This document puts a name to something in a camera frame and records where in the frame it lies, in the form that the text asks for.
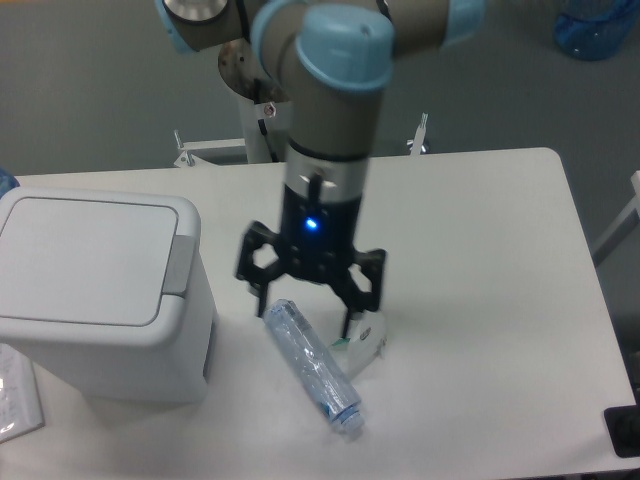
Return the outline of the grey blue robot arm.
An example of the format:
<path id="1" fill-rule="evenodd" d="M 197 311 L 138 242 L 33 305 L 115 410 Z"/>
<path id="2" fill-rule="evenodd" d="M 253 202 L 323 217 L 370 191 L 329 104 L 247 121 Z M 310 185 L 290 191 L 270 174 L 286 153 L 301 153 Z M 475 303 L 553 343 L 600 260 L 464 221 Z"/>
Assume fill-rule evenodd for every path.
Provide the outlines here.
<path id="1" fill-rule="evenodd" d="M 246 230 L 236 275 L 266 308 L 284 275 L 326 285 L 347 320 L 379 309 L 386 253 L 354 236 L 384 92 L 396 59 L 464 40 L 482 1 L 160 1 L 175 47 L 249 43 L 292 103 L 280 228 Z"/>

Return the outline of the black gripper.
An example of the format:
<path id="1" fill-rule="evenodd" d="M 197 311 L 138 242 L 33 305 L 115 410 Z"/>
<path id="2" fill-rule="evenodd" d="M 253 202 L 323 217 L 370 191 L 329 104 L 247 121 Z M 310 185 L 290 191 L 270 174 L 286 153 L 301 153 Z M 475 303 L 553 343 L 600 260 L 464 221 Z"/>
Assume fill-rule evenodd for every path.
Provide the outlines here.
<path id="1" fill-rule="evenodd" d="M 312 205 L 291 188 L 284 189 L 279 234 L 259 221 L 245 231 L 235 277 L 248 283 L 257 298 L 256 316 L 267 307 L 270 284 L 285 273 L 299 280 L 327 284 L 345 305 L 341 339 L 346 339 L 350 323 L 366 311 L 380 309 L 387 251 L 357 251 L 353 246 L 361 200 Z M 255 253 L 266 245 L 275 259 L 264 267 L 255 262 Z M 362 290 L 351 274 L 356 266 L 369 282 Z"/>

